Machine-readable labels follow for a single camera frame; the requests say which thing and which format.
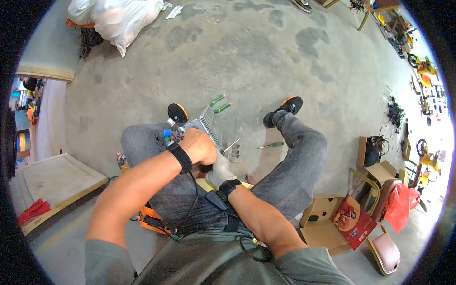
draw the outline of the gray jeans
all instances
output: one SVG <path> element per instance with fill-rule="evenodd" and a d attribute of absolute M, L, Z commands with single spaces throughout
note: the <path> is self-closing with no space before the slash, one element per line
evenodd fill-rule
<path fill-rule="evenodd" d="M 327 156 L 327 142 L 318 131 L 305 126 L 292 113 L 277 112 L 273 118 L 282 133 L 288 152 L 285 159 L 252 189 L 261 200 L 276 207 L 288 220 L 312 203 L 315 185 Z M 163 130 L 167 124 L 138 124 L 122 134 L 122 147 L 130 167 L 166 150 Z M 195 185 L 187 175 L 177 175 L 149 201 L 168 228 L 181 228 L 184 234 L 201 230 L 223 230 L 228 216 L 217 210 L 205 198 L 203 189 L 185 225 L 185 215 L 195 197 Z M 248 232 L 240 223 L 240 232 Z"/>

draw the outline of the green screwdriver handle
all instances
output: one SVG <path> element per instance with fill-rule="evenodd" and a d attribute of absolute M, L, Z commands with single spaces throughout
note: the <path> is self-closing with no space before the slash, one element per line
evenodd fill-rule
<path fill-rule="evenodd" d="M 283 145 L 284 145 L 284 142 L 281 141 L 281 142 L 278 142 L 278 143 L 270 144 L 270 147 L 277 147 L 277 146 L 283 146 Z"/>
<path fill-rule="evenodd" d="M 232 105 L 231 103 L 228 103 L 228 104 L 226 104 L 225 106 L 223 106 L 222 108 L 217 109 L 217 110 L 214 110 L 214 113 L 215 113 L 215 114 L 220 113 L 220 112 L 222 112 L 223 110 L 225 110 L 226 108 L 228 108 L 228 107 L 231 106 L 231 105 Z"/>
<path fill-rule="evenodd" d="M 225 94 L 223 94 L 222 96 L 218 97 L 217 99 L 215 99 L 214 101 L 211 102 L 211 107 L 213 105 L 215 105 L 215 103 L 217 103 L 218 101 L 222 100 L 223 98 L 225 98 Z"/>

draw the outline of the white sack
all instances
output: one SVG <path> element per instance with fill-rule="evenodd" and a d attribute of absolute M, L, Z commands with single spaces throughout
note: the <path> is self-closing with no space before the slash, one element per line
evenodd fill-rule
<path fill-rule="evenodd" d="M 127 47 L 163 6 L 163 0 L 95 0 L 92 19 L 97 33 L 124 57 Z"/>
<path fill-rule="evenodd" d="M 68 6 L 68 18 L 78 25 L 92 24 L 91 9 L 95 0 L 73 0 Z"/>

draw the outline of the hand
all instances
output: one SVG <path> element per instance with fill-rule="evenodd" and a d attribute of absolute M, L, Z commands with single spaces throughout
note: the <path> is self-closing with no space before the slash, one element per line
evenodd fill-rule
<path fill-rule="evenodd" d="M 237 179 L 237 177 L 229 170 L 230 162 L 228 158 L 223 156 L 219 150 L 217 150 L 217 160 L 215 160 L 212 166 L 212 171 L 206 174 L 206 180 L 214 185 L 217 190 L 220 185 L 226 180 Z"/>
<path fill-rule="evenodd" d="M 203 131 L 190 128 L 185 131 L 184 139 L 179 143 L 181 148 L 195 164 L 210 165 L 217 159 L 217 149 L 212 139 Z"/>

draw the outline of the wristband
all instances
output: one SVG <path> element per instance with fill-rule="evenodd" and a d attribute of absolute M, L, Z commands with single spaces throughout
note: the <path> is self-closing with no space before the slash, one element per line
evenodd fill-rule
<path fill-rule="evenodd" d="M 190 157 L 188 157 L 185 150 L 183 150 L 178 143 L 172 143 L 167 146 L 166 149 L 169 150 L 169 152 L 172 153 L 176 157 L 177 161 L 181 164 L 181 174 L 189 173 L 190 170 L 192 170 L 192 160 Z"/>
<path fill-rule="evenodd" d="M 237 185 L 241 184 L 241 181 L 239 181 L 238 179 L 225 180 L 225 182 L 223 182 L 218 187 L 217 194 L 224 202 L 226 202 L 228 200 L 228 195 L 236 189 Z"/>

